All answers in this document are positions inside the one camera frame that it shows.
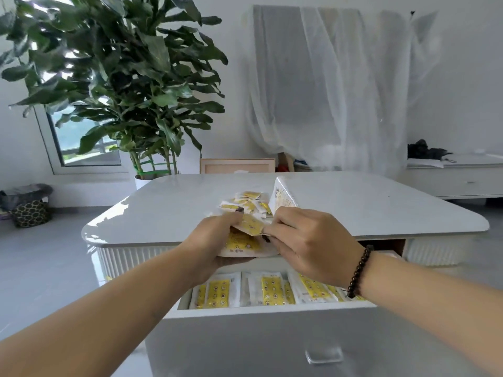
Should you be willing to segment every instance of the hand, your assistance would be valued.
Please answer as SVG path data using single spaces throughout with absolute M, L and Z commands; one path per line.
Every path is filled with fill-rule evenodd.
M 243 214 L 234 212 L 206 217 L 179 246 L 180 251 L 190 253 L 193 262 L 193 285 L 205 283 L 218 268 L 244 263 L 253 258 L 226 258 L 218 254 L 229 237 L 230 227 L 239 224 Z
M 327 285 L 347 288 L 364 247 L 328 213 L 281 207 L 264 228 L 298 272 Z

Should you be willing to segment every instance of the window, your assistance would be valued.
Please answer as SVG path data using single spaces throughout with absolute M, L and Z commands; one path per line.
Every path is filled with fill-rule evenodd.
M 56 0 L 71 4 L 70 0 Z M 61 127 L 55 123 L 62 114 L 71 113 L 69 107 L 50 115 L 41 107 L 35 107 L 35 115 L 40 126 L 42 137 L 47 148 L 49 161 L 55 174 L 68 173 L 125 173 L 127 170 L 121 164 L 119 151 L 110 151 L 110 147 L 117 145 L 115 140 L 108 137 L 101 139 L 92 151 L 79 155 L 80 138 L 89 129 L 99 123 L 92 120 L 68 121 Z

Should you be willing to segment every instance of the wooden frame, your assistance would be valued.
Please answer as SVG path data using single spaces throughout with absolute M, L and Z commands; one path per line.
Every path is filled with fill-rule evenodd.
M 276 159 L 200 159 L 199 173 L 274 173 Z

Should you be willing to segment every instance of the red object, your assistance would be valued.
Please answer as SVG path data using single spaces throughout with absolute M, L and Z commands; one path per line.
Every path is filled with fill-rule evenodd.
M 278 167 L 276 168 L 276 172 L 289 172 L 288 166 L 278 165 Z

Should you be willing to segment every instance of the potted plant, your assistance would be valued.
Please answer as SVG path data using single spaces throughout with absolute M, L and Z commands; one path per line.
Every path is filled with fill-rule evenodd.
M 15 105 L 27 106 L 24 117 L 37 104 L 64 112 L 56 127 L 99 122 L 80 139 L 79 154 L 109 136 L 119 143 L 113 149 L 129 152 L 136 178 L 178 173 L 184 134 L 201 152 L 192 129 L 209 130 L 207 113 L 224 112 L 197 95 L 224 97 L 209 61 L 226 65 L 227 57 L 196 27 L 170 25 L 221 19 L 202 17 L 191 0 L 71 1 L 16 0 L 16 10 L 0 17 L 0 35 L 13 43 L 0 55 L 0 67 L 16 58 L 20 63 L 4 69 L 2 78 L 24 79 L 29 93 Z M 155 168 L 155 154 L 165 169 Z M 144 171 L 146 163 L 152 170 Z

